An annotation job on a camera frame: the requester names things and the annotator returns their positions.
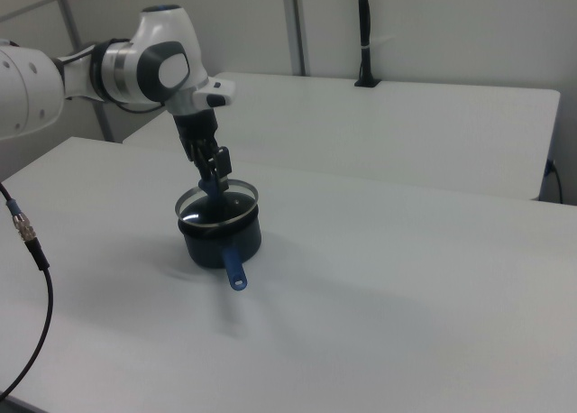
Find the white wall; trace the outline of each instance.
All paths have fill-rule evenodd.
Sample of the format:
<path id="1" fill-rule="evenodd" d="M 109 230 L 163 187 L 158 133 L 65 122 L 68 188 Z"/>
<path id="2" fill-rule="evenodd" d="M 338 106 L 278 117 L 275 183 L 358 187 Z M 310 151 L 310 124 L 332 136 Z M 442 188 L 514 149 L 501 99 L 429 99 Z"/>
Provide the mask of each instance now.
<path id="1" fill-rule="evenodd" d="M 58 57 L 72 44 L 56 0 L 0 0 L 0 38 Z M 0 180 L 34 161 L 70 136 L 102 139 L 92 107 L 66 102 L 59 121 L 37 133 L 0 142 Z"/>
<path id="2" fill-rule="evenodd" d="M 309 74 L 356 78 L 356 0 L 302 0 Z M 376 77 L 562 94 L 551 156 L 577 204 L 577 0 L 370 0 Z M 556 187 L 545 194 L 555 201 Z"/>
<path id="3" fill-rule="evenodd" d="M 187 10 L 210 75 L 224 70 L 293 74 L 283 0 L 69 0 L 83 42 L 131 38 L 147 6 L 178 4 Z M 105 108 L 121 141 L 155 115 Z"/>

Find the white table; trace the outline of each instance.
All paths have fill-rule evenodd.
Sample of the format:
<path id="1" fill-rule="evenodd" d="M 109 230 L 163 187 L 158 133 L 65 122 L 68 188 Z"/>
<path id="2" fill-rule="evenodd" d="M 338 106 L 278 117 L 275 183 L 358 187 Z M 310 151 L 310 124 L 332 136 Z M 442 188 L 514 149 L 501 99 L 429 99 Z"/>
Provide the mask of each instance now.
<path id="1" fill-rule="evenodd" d="M 537 198 L 559 93 L 504 87 L 223 73 L 216 109 L 236 161 L 498 197 Z M 182 151 L 171 115 L 125 144 Z"/>
<path id="2" fill-rule="evenodd" d="M 574 412 L 574 207 L 235 166 L 263 234 L 240 293 L 188 257 L 184 154 L 71 139 L 6 181 L 56 294 L 16 398 L 50 413 Z M 45 312 L 3 213 L 1 387 Z"/>

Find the blue handle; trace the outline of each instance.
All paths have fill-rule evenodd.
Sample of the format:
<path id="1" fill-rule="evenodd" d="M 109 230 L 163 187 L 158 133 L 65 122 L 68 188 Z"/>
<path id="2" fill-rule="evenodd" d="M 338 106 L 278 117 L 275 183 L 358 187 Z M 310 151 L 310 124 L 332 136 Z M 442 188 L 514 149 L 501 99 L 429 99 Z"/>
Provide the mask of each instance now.
<path id="1" fill-rule="evenodd" d="M 221 254 L 223 256 L 226 274 L 228 275 L 228 281 L 230 282 L 231 287 L 236 291 L 246 289 L 248 281 L 246 280 L 243 262 L 241 261 L 241 256 L 239 255 L 236 246 L 233 244 L 224 246 Z"/>

